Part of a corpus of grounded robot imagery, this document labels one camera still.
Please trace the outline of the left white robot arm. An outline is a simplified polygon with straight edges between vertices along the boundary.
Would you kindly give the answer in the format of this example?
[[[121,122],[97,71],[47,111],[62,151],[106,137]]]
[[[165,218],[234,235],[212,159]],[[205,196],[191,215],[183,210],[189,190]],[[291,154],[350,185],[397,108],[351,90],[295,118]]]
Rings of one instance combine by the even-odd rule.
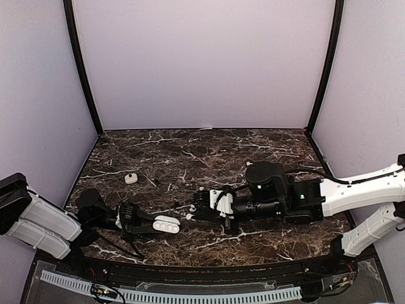
[[[63,210],[29,187],[23,174],[10,175],[1,180],[1,234],[65,259],[67,269],[84,276],[89,261],[75,251],[101,238],[99,229],[118,231],[128,243],[140,235],[179,231],[177,219],[153,217],[135,204],[111,209],[94,188],[83,191],[75,203],[77,213]]]

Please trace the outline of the white oval charging case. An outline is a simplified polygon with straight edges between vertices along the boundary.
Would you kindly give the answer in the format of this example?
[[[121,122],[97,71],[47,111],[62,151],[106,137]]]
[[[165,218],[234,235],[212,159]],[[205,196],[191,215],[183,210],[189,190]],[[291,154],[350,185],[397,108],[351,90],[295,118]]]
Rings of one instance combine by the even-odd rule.
[[[154,219],[153,229],[159,232],[177,234],[180,231],[180,221],[173,217],[158,215]]]

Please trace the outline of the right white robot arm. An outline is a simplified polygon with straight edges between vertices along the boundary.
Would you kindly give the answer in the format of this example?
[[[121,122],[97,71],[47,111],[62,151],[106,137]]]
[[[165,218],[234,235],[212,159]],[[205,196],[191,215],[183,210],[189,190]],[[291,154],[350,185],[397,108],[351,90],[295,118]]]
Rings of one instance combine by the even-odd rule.
[[[323,270],[330,275],[347,265],[347,257],[360,255],[404,223],[404,155],[387,168],[345,179],[320,173],[319,179],[298,182],[292,174],[279,163],[257,161],[247,167],[245,185],[196,192],[186,218],[218,222],[235,234],[239,223],[249,220],[308,224],[379,204],[363,223],[333,239],[331,255],[323,260]]]

